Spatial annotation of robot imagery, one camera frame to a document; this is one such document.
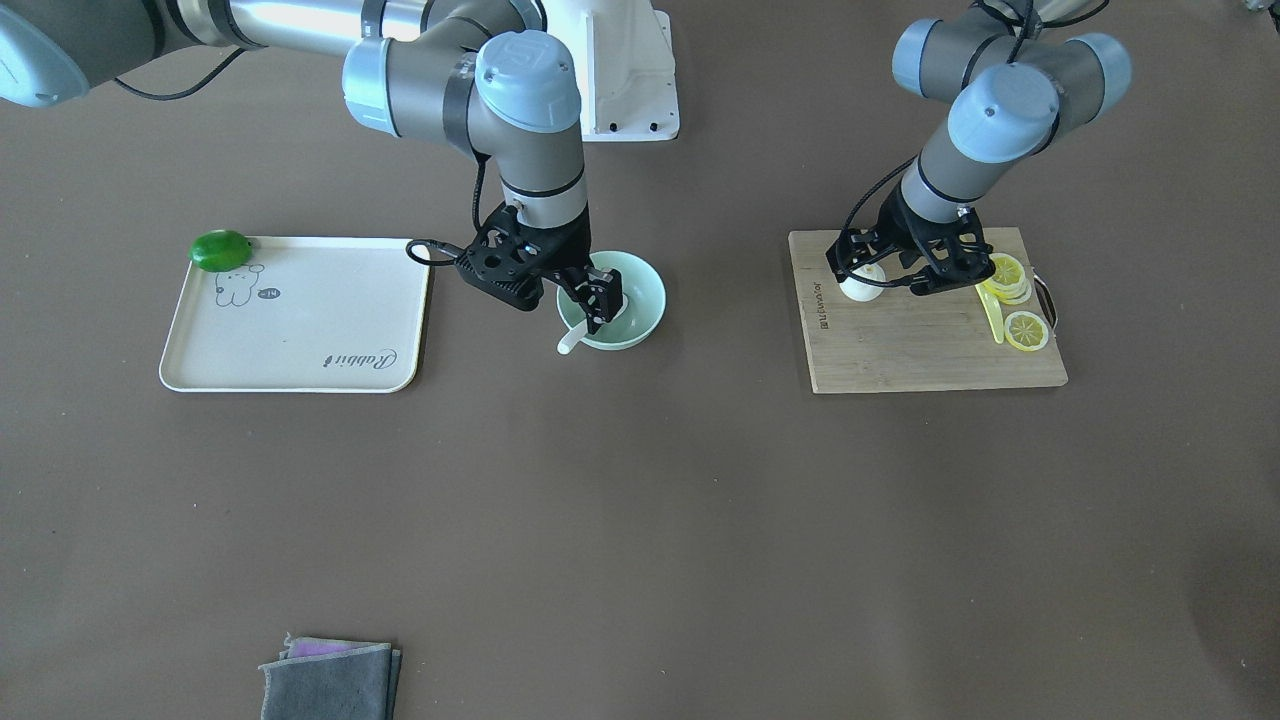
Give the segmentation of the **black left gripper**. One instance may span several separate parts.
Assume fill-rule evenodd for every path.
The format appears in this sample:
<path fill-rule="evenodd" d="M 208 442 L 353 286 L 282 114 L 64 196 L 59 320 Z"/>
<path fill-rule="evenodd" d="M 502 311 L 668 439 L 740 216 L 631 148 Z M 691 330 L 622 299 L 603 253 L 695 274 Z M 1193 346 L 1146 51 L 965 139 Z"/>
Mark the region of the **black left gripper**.
<path fill-rule="evenodd" d="M 996 270 L 993 247 L 986 242 L 975 211 L 954 213 L 952 219 L 942 223 L 927 220 L 909 208 L 899 184 L 881 205 L 870 232 L 896 245 L 899 251 L 891 256 L 899 258 L 902 268 L 920 259 L 925 261 L 908 284 L 916 296 L 979 284 Z"/>

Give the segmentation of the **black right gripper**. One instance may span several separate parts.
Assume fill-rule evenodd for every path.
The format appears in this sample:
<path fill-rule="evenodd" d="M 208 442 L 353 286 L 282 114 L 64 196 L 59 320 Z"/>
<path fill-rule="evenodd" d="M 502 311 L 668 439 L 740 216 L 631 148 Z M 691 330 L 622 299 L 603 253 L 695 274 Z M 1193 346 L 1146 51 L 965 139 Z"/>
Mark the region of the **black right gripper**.
<path fill-rule="evenodd" d="M 571 305 L 584 315 L 608 323 L 614 319 L 623 299 L 623 277 L 616 269 L 602 269 L 590 261 L 590 210 L 585 208 L 571 222 L 552 228 L 536 228 L 517 218 L 515 206 L 504 204 L 490 214 L 490 228 L 504 231 L 531 256 L 541 278 L 556 283 Z"/>

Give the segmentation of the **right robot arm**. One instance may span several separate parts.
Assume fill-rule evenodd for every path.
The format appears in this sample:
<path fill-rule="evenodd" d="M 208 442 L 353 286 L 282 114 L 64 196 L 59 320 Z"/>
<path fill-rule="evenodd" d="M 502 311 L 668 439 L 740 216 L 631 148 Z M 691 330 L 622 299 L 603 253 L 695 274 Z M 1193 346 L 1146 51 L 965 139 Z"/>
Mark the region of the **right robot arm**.
<path fill-rule="evenodd" d="M 447 143 L 495 164 L 504 200 L 458 247 L 407 254 L 452 265 L 522 311 L 558 286 L 596 333 L 625 307 L 621 272 L 593 264 L 571 51 L 539 1 L 5 1 L 3 97 L 50 108 L 184 47 L 264 47 L 342 56 L 342 91 L 362 126 Z"/>

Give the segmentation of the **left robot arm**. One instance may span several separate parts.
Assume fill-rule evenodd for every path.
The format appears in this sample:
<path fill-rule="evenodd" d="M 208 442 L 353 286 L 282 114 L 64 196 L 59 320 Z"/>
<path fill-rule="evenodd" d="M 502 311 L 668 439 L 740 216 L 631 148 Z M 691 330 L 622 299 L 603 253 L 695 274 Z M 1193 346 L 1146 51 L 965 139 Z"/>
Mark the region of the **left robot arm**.
<path fill-rule="evenodd" d="M 1041 5 L 1005 15 L 973 4 L 956 20 L 920 19 L 900 36 L 892 73 L 948 114 L 911 159 L 876 224 L 854 240 L 854 266 L 897 256 L 925 296 L 995 273 L 974 204 L 1018 161 L 1101 118 L 1129 90 L 1128 50 L 1088 33 L 1039 40 Z"/>

